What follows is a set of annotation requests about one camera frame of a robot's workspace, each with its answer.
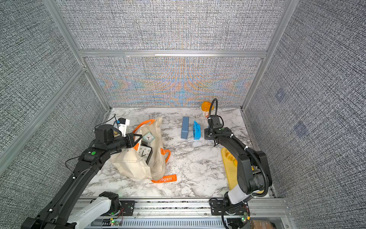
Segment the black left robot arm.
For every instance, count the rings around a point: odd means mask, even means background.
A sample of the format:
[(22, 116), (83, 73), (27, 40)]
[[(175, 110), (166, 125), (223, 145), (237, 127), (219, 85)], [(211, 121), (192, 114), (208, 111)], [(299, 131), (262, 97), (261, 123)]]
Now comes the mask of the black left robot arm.
[(100, 125), (94, 129), (95, 138), (77, 158), (71, 175), (55, 197), (39, 212), (37, 217), (28, 217), (23, 229), (76, 229), (79, 221), (69, 219), (72, 209), (91, 179), (101, 170), (111, 155), (133, 148), (143, 138), (141, 134), (127, 133), (113, 125)]

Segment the blue round whale alarm clock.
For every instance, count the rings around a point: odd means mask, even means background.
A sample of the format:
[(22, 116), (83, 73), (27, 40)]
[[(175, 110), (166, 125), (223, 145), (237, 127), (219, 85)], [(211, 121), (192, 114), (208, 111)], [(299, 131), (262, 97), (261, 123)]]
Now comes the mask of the blue round whale alarm clock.
[(196, 121), (193, 122), (193, 138), (194, 140), (201, 138), (201, 126)]

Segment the beige canvas tote bag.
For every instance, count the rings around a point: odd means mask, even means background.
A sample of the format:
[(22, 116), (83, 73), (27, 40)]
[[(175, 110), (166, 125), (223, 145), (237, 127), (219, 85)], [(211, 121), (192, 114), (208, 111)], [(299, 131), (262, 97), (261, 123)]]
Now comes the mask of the beige canvas tote bag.
[(120, 174), (135, 179), (149, 179), (153, 183), (175, 182), (177, 175), (166, 175), (166, 164), (171, 151), (164, 148), (161, 124), (163, 118), (150, 119), (139, 124), (134, 134), (142, 135), (133, 148), (111, 156), (109, 161)]

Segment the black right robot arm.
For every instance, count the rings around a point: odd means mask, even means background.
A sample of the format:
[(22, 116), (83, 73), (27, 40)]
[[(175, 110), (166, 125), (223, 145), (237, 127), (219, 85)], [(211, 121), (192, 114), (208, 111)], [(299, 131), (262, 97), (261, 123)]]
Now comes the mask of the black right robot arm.
[(231, 129), (224, 127), (219, 115), (210, 115), (207, 119), (205, 139), (222, 145), (237, 161), (237, 185), (224, 197), (223, 213), (233, 215), (252, 198), (263, 198), (272, 185), (270, 169), (265, 153), (257, 152), (238, 139)]

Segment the blue-grey rectangular alarm clock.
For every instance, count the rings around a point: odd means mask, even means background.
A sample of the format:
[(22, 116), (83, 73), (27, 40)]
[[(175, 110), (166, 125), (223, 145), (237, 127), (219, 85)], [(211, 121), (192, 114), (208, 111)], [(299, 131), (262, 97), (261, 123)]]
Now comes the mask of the blue-grey rectangular alarm clock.
[(181, 128), (181, 138), (187, 139), (189, 133), (189, 117), (183, 117), (182, 128)]

